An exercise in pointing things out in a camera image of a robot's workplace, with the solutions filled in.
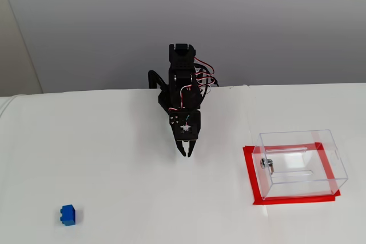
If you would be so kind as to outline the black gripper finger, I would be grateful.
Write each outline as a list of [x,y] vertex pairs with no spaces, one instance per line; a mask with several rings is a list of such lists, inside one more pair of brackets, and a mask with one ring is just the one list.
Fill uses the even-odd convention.
[[179,152],[182,156],[186,156],[186,152],[183,146],[184,142],[184,134],[182,133],[183,126],[185,125],[184,119],[182,118],[181,113],[170,113],[169,114],[169,124],[172,128],[174,140]]
[[192,155],[192,152],[193,152],[194,146],[196,144],[196,141],[197,140],[190,140],[189,141],[189,148],[188,148],[188,153],[187,153],[188,158],[191,157],[191,155]]

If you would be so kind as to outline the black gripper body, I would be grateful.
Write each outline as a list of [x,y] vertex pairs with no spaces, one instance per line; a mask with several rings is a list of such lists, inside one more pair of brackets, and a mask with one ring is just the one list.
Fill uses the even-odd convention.
[[168,108],[168,113],[179,113],[179,114],[193,114],[200,112],[199,110],[189,110],[189,109],[176,109],[173,107]]

